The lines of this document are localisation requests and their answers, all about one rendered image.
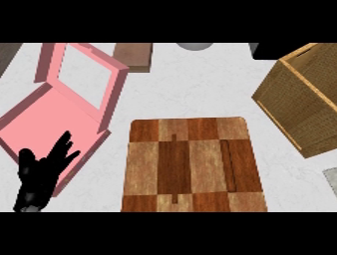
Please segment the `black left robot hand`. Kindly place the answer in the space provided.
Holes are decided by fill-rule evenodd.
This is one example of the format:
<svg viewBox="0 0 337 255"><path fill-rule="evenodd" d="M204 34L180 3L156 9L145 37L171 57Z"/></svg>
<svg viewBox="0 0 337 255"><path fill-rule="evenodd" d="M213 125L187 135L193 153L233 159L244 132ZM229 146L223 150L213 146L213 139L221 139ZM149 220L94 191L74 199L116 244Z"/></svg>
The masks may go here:
<svg viewBox="0 0 337 255"><path fill-rule="evenodd" d="M50 153L41 159L29 148L19 151L19 179L22 182L13 210L16 212L40 212L51 199L59 175L78 157L77 150L69 153L74 145L71 133L65 131L57 139Z"/></svg>

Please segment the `checkered wooden cutting board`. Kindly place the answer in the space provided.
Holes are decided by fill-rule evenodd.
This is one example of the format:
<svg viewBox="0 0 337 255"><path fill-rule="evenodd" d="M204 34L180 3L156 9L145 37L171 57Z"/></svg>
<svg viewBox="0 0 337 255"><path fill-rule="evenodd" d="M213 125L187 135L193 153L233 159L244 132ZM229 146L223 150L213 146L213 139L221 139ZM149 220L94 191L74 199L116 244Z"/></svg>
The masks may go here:
<svg viewBox="0 0 337 255"><path fill-rule="evenodd" d="M122 210L267 210L244 118L131 122Z"/></svg>

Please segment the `brown wicker basket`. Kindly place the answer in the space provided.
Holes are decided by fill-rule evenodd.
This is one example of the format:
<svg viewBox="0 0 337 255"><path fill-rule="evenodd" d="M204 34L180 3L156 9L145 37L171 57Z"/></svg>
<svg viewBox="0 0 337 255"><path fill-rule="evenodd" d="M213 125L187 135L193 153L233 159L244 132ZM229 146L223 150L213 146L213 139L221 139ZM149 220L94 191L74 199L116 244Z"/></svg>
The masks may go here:
<svg viewBox="0 0 337 255"><path fill-rule="evenodd" d="M276 60L252 99L304 157L337 148L337 43Z"/></svg>

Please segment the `pink open box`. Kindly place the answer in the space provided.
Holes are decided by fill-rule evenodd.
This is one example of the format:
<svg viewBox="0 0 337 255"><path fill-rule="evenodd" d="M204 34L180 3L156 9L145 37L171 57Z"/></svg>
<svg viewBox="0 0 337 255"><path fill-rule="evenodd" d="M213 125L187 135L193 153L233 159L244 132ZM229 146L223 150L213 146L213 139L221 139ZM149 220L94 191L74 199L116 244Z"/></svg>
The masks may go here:
<svg viewBox="0 0 337 255"><path fill-rule="evenodd" d="M59 74L66 49L75 48L109 71L102 103L93 106L62 83ZM88 43L45 43L41 46L37 90L0 118L0 145L11 158L28 148L44 157L63 133L72 135L71 151L79 156L62 172L54 191L60 192L111 135L109 123L130 68Z"/></svg>

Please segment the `small brown wooden block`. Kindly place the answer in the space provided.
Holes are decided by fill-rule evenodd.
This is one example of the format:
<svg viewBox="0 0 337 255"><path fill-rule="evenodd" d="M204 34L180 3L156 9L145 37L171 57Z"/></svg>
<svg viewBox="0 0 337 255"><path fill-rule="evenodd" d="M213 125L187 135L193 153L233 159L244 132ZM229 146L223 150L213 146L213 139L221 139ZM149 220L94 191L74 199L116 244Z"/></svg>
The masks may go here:
<svg viewBox="0 0 337 255"><path fill-rule="evenodd" d="M130 67L131 73L147 73L152 66L152 43L118 43L113 58Z"/></svg>

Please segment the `grey round object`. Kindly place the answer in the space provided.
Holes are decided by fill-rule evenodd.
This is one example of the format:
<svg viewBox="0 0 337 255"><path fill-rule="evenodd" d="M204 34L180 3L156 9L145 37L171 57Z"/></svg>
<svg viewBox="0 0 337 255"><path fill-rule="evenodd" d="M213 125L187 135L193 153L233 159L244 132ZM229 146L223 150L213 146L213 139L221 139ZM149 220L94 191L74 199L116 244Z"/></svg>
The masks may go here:
<svg viewBox="0 0 337 255"><path fill-rule="evenodd" d="M177 43L177 45L189 51L201 51L207 49L213 43Z"/></svg>

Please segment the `black appliance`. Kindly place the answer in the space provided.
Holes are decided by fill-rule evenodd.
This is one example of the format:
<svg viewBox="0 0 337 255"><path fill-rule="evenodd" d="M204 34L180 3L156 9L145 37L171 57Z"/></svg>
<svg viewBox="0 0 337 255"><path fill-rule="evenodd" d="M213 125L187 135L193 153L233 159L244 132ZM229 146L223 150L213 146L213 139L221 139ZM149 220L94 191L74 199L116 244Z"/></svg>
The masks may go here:
<svg viewBox="0 0 337 255"><path fill-rule="evenodd" d="M248 46L254 60L278 60L288 55L298 57L312 49L313 44L301 42L250 43Z"/></svg>

